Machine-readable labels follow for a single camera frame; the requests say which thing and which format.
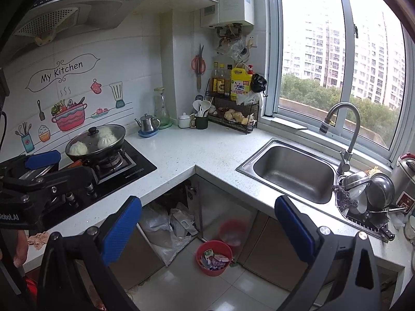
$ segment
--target black cable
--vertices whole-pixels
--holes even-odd
[[[4,117],[4,130],[3,130],[3,137],[1,138],[1,142],[0,142],[0,151],[1,151],[1,147],[3,146],[3,140],[4,140],[4,136],[6,135],[6,129],[7,129],[7,116],[6,113],[4,111],[1,111],[0,116]]]

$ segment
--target human hand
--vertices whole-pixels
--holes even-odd
[[[27,252],[29,250],[29,245],[27,242],[26,234],[24,230],[17,231],[17,245],[16,245],[16,254],[13,257],[13,263],[16,268],[21,267],[24,262],[27,260]],[[0,250],[0,260],[3,258],[3,255]]]

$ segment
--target window frame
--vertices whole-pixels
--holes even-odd
[[[345,54],[345,69],[344,79],[342,85],[342,95],[340,101],[349,101],[352,96],[352,79],[354,70],[355,58],[355,44],[354,44],[354,23],[350,0],[341,0],[343,15],[344,15],[344,29],[346,38],[346,54]],[[268,98],[266,99],[264,115],[267,117],[277,117],[292,121],[294,123],[304,125],[309,130],[318,132],[321,121],[305,116],[300,113],[295,113],[286,109],[278,107],[279,94],[282,80],[282,53],[283,53],[283,18],[280,17],[282,13],[282,0],[269,0],[269,70],[268,70]],[[358,136],[355,149],[364,154],[391,165],[398,156],[409,147],[408,139],[410,138],[410,131],[412,125],[409,123],[415,120],[415,92],[412,92],[414,79],[412,78],[415,44],[402,27],[403,39],[405,46],[405,90],[403,96],[403,103],[401,113],[396,127],[396,132],[389,148],[384,148],[365,137]],[[346,119],[347,109],[340,109],[335,126],[329,128],[326,137],[332,138],[339,143],[349,145],[350,139],[353,135],[351,131],[343,128],[343,123]],[[322,136],[321,144],[326,145],[325,139]]]

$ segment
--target range hood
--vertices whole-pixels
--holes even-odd
[[[1,52],[7,64],[55,38],[117,27],[144,0],[37,0]]]

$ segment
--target countertop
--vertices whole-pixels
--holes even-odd
[[[180,129],[172,126],[160,130],[151,138],[141,138],[138,134],[132,134],[126,137],[127,141],[155,164],[157,170],[70,217],[49,232],[59,231],[63,236],[80,234],[91,225],[100,225],[109,214],[116,212],[130,195],[139,197],[142,204],[146,205],[193,174],[200,175],[272,216],[275,199],[281,193],[235,170],[271,138],[289,142],[259,129],[244,135],[215,123],[209,123],[206,130]],[[354,236],[358,231],[300,201],[293,199],[293,202],[302,213],[308,214],[317,226],[325,225],[334,233],[348,236]],[[399,272],[395,300],[412,277],[413,246],[405,238],[403,228],[395,230],[391,226],[390,229],[396,234],[393,242],[385,243],[372,236],[369,238],[381,266]],[[44,248],[35,250],[33,246],[29,247],[27,261],[24,264],[26,272],[41,264]]]

